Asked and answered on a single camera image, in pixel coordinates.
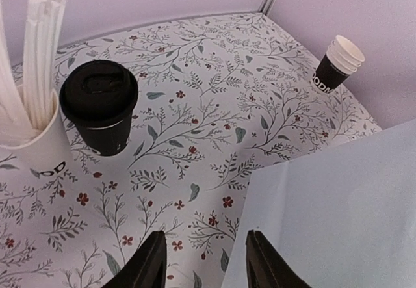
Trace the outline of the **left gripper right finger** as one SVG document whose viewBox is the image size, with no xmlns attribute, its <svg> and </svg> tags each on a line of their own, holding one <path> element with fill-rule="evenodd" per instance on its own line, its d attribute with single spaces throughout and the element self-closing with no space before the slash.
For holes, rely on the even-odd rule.
<svg viewBox="0 0 416 288">
<path fill-rule="evenodd" d="M 246 273 L 248 287 L 310 288 L 288 266 L 261 231 L 249 231 L 247 234 Z"/>
</svg>

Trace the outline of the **light blue paper bag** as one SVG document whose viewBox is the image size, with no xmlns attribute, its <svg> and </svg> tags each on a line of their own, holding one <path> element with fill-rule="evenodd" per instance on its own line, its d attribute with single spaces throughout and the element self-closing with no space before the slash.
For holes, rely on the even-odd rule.
<svg viewBox="0 0 416 288">
<path fill-rule="evenodd" d="M 414 287 L 415 122 L 255 171 L 224 287 L 251 230 L 310 287 Z"/>
</svg>

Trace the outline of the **stack of paper cups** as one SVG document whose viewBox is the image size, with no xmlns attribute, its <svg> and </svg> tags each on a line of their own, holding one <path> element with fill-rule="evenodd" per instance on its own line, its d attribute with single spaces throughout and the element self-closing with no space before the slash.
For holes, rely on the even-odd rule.
<svg viewBox="0 0 416 288">
<path fill-rule="evenodd" d="M 331 94 L 365 62 L 360 48 L 344 36 L 337 35 L 310 80 L 321 94 Z"/>
</svg>

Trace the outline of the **black lidded coffee cup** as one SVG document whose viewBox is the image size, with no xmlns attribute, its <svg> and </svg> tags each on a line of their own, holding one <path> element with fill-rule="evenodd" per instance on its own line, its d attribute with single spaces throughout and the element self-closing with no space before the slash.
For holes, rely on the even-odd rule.
<svg viewBox="0 0 416 288">
<path fill-rule="evenodd" d="M 125 149 L 138 101 L 138 83 L 127 68 L 110 60 L 86 62 L 66 78 L 59 100 L 95 154 L 111 157 Z"/>
</svg>

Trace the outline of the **bundle of wrapped straws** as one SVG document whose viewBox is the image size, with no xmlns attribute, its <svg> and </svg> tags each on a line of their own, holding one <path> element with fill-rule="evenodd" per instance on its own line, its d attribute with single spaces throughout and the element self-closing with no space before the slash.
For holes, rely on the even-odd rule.
<svg viewBox="0 0 416 288">
<path fill-rule="evenodd" d="M 67 0 L 28 0 L 23 46 L 23 94 L 12 75 L 1 21 L 1 114 L 7 125 L 43 130 L 53 115 L 53 61 Z"/>
</svg>

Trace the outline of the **floral table mat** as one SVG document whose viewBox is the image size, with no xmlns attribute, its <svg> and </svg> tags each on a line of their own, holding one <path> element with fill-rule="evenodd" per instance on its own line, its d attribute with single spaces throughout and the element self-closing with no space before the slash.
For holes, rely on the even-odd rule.
<svg viewBox="0 0 416 288">
<path fill-rule="evenodd" d="M 345 87 L 261 13 L 168 21 L 58 51 L 55 85 L 108 59 L 138 81 L 127 147 L 96 155 L 64 121 L 74 162 L 39 174 L 1 151 L 1 286 L 100 287 L 152 231 L 168 287 L 220 287 L 251 173 L 380 131 Z"/>
</svg>

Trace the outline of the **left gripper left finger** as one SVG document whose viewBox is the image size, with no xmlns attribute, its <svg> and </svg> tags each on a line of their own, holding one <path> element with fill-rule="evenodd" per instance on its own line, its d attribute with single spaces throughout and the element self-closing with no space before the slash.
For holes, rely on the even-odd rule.
<svg viewBox="0 0 416 288">
<path fill-rule="evenodd" d="M 103 288 L 164 288 L 167 245 L 163 231 L 153 231 L 127 264 Z"/>
</svg>

